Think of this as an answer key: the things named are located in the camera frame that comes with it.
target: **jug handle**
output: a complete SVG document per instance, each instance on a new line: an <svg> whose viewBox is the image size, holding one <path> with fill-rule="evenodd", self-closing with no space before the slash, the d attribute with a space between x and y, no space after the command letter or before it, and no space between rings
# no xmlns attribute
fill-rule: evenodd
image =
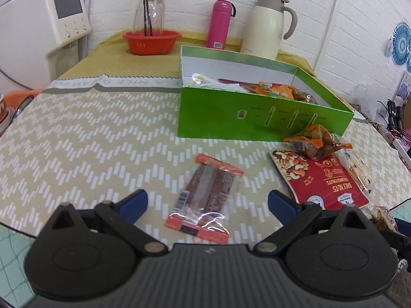
<svg viewBox="0 0 411 308"><path fill-rule="evenodd" d="M288 31L284 34L284 39L288 39L294 33L295 27L297 26L298 17L297 13L291 9L290 7L282 6L281 9L283 11L288 11L291 14L291 25Z"/></svg>

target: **pink bottle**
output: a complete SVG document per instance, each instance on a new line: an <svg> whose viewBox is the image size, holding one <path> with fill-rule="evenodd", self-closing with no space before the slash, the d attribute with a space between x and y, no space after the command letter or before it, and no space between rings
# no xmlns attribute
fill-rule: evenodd
<svg viewBox="0 0 411 308"><path fill-rule="evenodd" d="M210 29L208 31L207 47L224 50L231 17L236 16L235 6L225 0L214 3L211 15Z"/></svg>

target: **jug lid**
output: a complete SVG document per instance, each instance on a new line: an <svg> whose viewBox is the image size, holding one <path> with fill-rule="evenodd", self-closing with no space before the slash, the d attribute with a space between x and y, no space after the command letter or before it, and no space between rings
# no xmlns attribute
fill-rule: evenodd
<svg viewBox="0 0 411 308"><path fill-rule="evenodd" d="M285 3L289 3L289 0L257 0L257 6L273 9L281 13Z"/></svg>

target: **red bowl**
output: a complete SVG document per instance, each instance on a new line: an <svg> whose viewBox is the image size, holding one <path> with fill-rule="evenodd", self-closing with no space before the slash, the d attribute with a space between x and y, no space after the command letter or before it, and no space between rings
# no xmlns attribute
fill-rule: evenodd
<svg viewBox="0 0 411 308"><path fill-rule="evenodd" d="M131 31L123 34L129 46L129 50L137 55L159 55L170 53L175 41L181 37L180 32L163 30L162 36L141 36L132 34Z"/></svg>

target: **open cardboard box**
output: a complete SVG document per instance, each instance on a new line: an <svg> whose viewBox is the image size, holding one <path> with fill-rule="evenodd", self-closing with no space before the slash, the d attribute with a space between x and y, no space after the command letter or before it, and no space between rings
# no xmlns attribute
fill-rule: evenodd
<svg viewBox="0 0 411 308"><path fill-rule="evenodd" d="M259 81L295 86L318 104L254 93L207 89L192 75L233 83ZM321 124L342 135L353 113L338 97L302 69L248 54L204 47L181 47L182 90L178 136L282 141L307 125Z"/></svg>

